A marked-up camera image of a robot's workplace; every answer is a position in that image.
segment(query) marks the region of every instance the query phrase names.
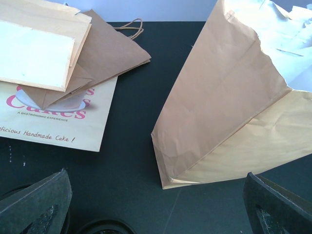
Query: paper bag handle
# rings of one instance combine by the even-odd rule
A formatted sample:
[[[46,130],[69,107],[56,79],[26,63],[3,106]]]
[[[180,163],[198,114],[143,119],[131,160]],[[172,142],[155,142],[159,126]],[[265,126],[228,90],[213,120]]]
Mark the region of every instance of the paper bag handle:
[[[135,21],[137,21],[137,20],[141,21],[141,25],[140,25],[139,28],[137,28],[137,27],[128,27],[130,24],[132,24],[133,22],[135,22]],[[125,24],[124,26],[121,26],[121,27],[113,27],[113,28],[115,28],[116,30],[137,29],[137,32],[136,32],[135,34],[133,34],[132,36],[129,36],[129,38],[130,38],[131,40],[133,40],[133,39],[137,38],[137,37],[144,31],[144,29],[143,29],[142,27],[143,27],[143,20],[140,19],[140,18],[137,18],[137,19],[134,19],[133,21],[131,21],[130,23]]]

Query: dark tabletop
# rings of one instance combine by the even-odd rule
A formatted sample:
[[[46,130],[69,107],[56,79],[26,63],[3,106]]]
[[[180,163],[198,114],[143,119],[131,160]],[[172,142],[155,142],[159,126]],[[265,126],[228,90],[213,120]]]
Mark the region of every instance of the dark tabletop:
[[[0,194],[65,168],[74,230],[113,216],[138,234],[251,234],[244,179],[161,188],[150,133],[203,24],[144,24],[136,42],[152,62],[119,77],[99,153],[0,138]],[[263,175],[312,201],[311,166],[307,156]]]

